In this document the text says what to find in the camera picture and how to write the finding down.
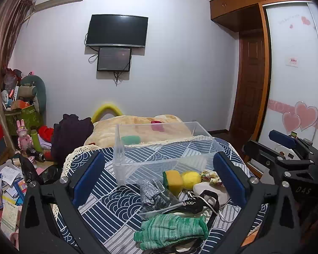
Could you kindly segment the floral fabric scrunchie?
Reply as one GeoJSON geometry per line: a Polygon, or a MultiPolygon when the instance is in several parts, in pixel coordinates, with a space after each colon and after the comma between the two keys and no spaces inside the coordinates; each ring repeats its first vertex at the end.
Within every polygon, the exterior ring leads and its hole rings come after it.
{"type": "Polygon", "coordinates": [[[201,179],[203,182],[208,182],[213,185],[222,185],[220,176],[216,171],[204,170],[201,173],[201,179]]]}

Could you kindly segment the yellow plush ball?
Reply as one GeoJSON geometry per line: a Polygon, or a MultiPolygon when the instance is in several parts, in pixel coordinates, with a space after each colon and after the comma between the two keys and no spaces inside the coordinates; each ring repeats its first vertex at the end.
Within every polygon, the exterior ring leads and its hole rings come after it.
{"type": "Polygon", "coordinates": [[[181,174],[183,189],[192,191],[196,184],[201,182],[201,175],[195,171],[186,171],[181,174]]]}

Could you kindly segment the green plush dinosaur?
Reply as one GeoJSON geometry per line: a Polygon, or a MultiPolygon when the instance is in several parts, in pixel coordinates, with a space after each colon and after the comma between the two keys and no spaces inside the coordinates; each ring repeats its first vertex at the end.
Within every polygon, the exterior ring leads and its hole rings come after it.
{"type": "Polygon", "coordinates": [[[46,87],[44,81],[36,75],[25,76],[20,81],[18,98],[24,101],[32,101],[36,111],[42,115],[46,109],[46,87]]]}

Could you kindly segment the brown wooden door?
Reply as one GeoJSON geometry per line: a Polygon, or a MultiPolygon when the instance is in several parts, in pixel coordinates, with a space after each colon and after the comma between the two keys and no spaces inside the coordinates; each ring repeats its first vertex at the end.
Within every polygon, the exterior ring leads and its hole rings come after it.
{"type": "Polygon", "coordinates": [[[265,51],[262,29],[240,33],[236,99],[230,133],[247,141],[256,128],[264,86],[265,51]]]}

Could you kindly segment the pink rabbit toy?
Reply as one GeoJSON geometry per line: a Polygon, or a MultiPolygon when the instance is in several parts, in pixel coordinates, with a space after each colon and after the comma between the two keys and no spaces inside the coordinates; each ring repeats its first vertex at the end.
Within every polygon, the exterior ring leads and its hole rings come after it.
{"type": "Polygon", "coordinates": [[[32,147],[32,138],[28,134],[28,129],[25,126],[24,120],[16,121],[17,130],[16,133],[18,135],[18,147],[22,151],[26,151],[28,148],[32,147]]]}

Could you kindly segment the wooden overhead cabinet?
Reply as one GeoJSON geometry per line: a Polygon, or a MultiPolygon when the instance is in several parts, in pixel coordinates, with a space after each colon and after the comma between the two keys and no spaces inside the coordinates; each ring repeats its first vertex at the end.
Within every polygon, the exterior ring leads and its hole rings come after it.
{"type": "Polygon", "coordinates": [[[262,17],[259,5],[276,1],[295,0],[211,0],[211,20],[233,32],[261,29],[262,17]]]}

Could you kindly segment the yellow green sponge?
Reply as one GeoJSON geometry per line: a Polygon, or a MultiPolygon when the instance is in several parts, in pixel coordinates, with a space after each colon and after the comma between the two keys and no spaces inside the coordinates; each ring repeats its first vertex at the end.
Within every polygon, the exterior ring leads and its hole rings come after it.
{"type": "Polygon", "coordinates": [[[178,197],[183,189],[181,174],[177,170],[167,170],[164,171],[162,175],[165,188],[175,197],[178,197]]]}

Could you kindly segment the yellow curved tube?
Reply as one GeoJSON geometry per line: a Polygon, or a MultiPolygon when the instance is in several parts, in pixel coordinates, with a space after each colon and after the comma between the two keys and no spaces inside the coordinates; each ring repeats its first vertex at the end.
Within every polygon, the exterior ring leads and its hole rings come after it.
{"type": "Polygon", "coordinates": [[[99,121],[106,113],[110,113],[113,116],[122,116],[121,110],[112,103],[106,103],[101,105],[92,116],[92,123],[99,121]]]}

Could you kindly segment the green bottle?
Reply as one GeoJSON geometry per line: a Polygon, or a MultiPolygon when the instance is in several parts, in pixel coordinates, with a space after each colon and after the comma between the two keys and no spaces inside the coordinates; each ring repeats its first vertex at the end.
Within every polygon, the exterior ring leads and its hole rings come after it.
{"type": "Polygon", "coordinates": [[[42,153],[43,149],[40,145],[39,136],[35,129],[31,130],[31,138],[32,138],[32,144],[34,146],[34,149],[42,153]]]}

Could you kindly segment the black white fabric bag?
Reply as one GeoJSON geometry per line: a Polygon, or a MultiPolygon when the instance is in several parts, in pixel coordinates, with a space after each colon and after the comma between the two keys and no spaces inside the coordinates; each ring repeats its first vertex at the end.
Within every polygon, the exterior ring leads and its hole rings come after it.
{"type": "MultiPolygon", "coordinates": [[[[140,216],[143,218],[143,222],[151,219],[160,214],[175,214],[181,217],[194,217],[199,218],[204,216],[205,222],[208,227],[208,235],[211,231],[211,227],[217,216],[220,215],[220,205],[218,201],[218,195],[216,193],[205,190],[202,192],[201,196],[194,195],[185,201],[180,201],[176,205],[172,205],[168,208],[154,210],[151,212],[140,212],[140,216]]],[[[153,249],[151,251],[156,251],[159,253],[180,253],[181,247],[191,244],[184,253],[193,253],[197,250],[202,242],[202,239],[191,239],[178,243],[175,245],[170,245],[162,249],[153,249]]]]}

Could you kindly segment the colourful pencil case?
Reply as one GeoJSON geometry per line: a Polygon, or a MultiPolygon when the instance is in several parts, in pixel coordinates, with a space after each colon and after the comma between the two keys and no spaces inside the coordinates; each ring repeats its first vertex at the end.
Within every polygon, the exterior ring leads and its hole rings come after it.
{"type": "Polygon", "coordinates": [[[26,195],[27,192],[27,185],[24,182],[24,179],[19,179],[19,180],[14,180],[13,182],[13,186],[16,189],[19,197],[24,200],[24,197],[26,195]]]}

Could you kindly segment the green cardboard box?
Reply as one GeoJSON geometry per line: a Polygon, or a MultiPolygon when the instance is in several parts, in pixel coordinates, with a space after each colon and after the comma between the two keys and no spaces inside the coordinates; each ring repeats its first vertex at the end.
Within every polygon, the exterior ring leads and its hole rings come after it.
{"type": "Polygon", "coordinates": [[[43,125],[43,117],[36,111],[34,105],[30,105],[24,109],[5,111],[4,114],[6,117],[8,132],[10,135],[17,135],[17,120],[24,120],[24,125],[28,129],[28,132],[31,131],[32,127],[39,128],[43,125]]]}

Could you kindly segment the grey glitter cloth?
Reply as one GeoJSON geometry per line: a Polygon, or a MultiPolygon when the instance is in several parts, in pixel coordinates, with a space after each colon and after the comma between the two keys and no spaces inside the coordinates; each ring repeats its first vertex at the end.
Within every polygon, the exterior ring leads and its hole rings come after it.
{"type": "Polygon", "coordinates": [[[168,208],[180,202],[160,181],[154,179],[143,179],[139,191],[141,212],[168,208]]]}

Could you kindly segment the green knitted glove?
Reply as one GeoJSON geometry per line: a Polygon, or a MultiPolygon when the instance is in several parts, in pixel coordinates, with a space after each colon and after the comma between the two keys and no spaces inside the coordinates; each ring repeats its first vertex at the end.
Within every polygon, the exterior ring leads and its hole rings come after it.
{"type": "Polygon", "coordinates": [[[160,214],[141,224],[134,233],[134,241],[142,250],[162,249],[191,239],[208,238],[205,217],[181,217],[175,214],[160,214]]]}

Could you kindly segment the white sliding wardrobe door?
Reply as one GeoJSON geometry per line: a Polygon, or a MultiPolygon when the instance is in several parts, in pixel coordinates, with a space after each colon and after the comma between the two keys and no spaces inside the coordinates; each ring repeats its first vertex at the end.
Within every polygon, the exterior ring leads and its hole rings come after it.
{"type": "Polygon", "coordinates": [[[263,7],[271,47],[268,106],[259,142],[272,149],[272,130],[309,140],[318,149],[318,7],[313,2],[263,7]]]}

